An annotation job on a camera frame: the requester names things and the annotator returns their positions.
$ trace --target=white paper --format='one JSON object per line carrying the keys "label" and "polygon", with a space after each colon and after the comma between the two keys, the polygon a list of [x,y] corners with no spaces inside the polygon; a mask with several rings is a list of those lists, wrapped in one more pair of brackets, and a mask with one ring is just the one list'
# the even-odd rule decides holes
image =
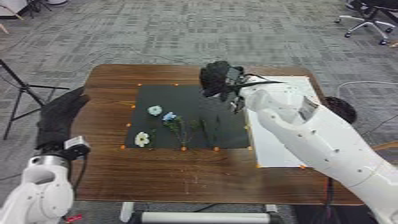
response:
{"label": "white paper", "polygon": [[[309,77],[305,76],[265,76],[266,79],[288,83],[297,86],[307,98],[320,103],[316,92],[311,86]],[[257,115],[250,110],[245,110],[249,125],[250,125],[250,135],[252,135],[252,146],[257,156],[257,165],[261,167],[298,167],[305,163],[298,160],[289,150],[284,148],[273,134],[263,128],[257,122]]]}

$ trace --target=black chair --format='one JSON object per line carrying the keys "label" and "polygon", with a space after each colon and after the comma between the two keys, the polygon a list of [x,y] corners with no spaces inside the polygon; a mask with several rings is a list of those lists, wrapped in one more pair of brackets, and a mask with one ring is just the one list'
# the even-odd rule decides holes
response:
{"label": "black chair", "polygon": [[353,0],[350,4],[353,7],[353,10],[359,12],[361,18],[348,15],[341,15],[334,22],[341,23],[341,19],[352,19],[361,21],[361,23],[348,29],[345,37],[350,38],[352,32],[361,27],[368,27],[369,25],[382,35],[382,40],[378,44],[385,45],[389,41],[387,33],[393,32],[393,28],[396,26],[391,23],[378,21],[375,17],[378,15],[378,12],[382,12],[389,16],[389,18],[394,19],[394,21],[398,20],[391,14],[391,12],[398,12],[398,1],[396,0]]}

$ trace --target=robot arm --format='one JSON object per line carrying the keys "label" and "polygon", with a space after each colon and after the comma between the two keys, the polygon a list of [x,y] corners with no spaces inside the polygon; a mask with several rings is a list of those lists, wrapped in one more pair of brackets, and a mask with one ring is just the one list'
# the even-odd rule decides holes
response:
{"label": "robot arm", "polygon": [[334,178],[368,205],[380,224],[398,223],[398,169],[366,144],[350,124],[286,83],[243,74],[226,61],[201,70],[202,95],[236,94],[234,106],[257,114],[305,164]]}
{"label": "robot arm", "polygon": [[82,136],[28,160],[21,184],[11,192],[2,210],[0,224],[57,224],[73,205],[73,188],[67,180],[71,161],[89,153]]}
{"label": "robot arm", "polygon": [[82,136],[67,139],[73,119],[87,102],[83,88],[78,88],[41,108],[39,153],[28,161],[21,184],[0,209],[0,224],[55,224],[67,213],[73,204],[69,164],[89,153]]}

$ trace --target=gray carpet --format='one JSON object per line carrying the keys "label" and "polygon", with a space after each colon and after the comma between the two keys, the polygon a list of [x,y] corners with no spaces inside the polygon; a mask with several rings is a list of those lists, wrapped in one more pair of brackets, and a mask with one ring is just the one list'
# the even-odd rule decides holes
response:
{"label": "gray carpet", "polygon": [[[25,21],[2,21],[11,35],[0,33],[0,57],[30,83],[76,88],[99,64],[204,65],[220,59],[243,66],[305,67],[327,95],[348,81],[398,82],[398,49],[378,46],[371,28],[346,39],[355,22],[332,23],[337,15],[355,14],[343,0],[71,0],[51,9],[34,19],[25,16]],[[16,93],[0,80],[2,127]],[[362,133],[398,114],[398,88],[346,85],[341,97],[357,108]],[[21,112],[34,107],[25,98]],[[21,172],[34,153],[35,122],[37,115],[16,122],[11,138],[0,143],[2,176]],[[369,144],[393,141],[396,131],[393,119],[364,136]],[[384,154],[396,157],[394,151]],[[18,178],[0,182],[0,201],[16,184]],[[227,206],[224,211],[261,211],[257,205]],[[153,211],[165,208],[179,209],[174,204],[149,204]],[[80,202],[74,209],[85,216],[82,223],[115,223],[105,215],[117,217],[119,203]]]}

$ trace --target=wooden table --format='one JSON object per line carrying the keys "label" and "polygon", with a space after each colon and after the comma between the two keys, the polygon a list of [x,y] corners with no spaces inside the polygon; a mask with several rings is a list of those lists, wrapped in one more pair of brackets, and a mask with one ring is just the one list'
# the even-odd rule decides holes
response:
{"label": "wooden table", "polygon": [[[249,67],[265,75],[309,76],[298,67]],[[122,149],[126,123],[138,86],[199,84],[199,67],[170,65],[99,65],[85,91],[90,102],[76,118],[73,133],[92,146],[78,200],[321,204],[325,176],[313,169],[256,168],[256,153],[247,149]],[[361,201],[336,183],[334,204]]]}

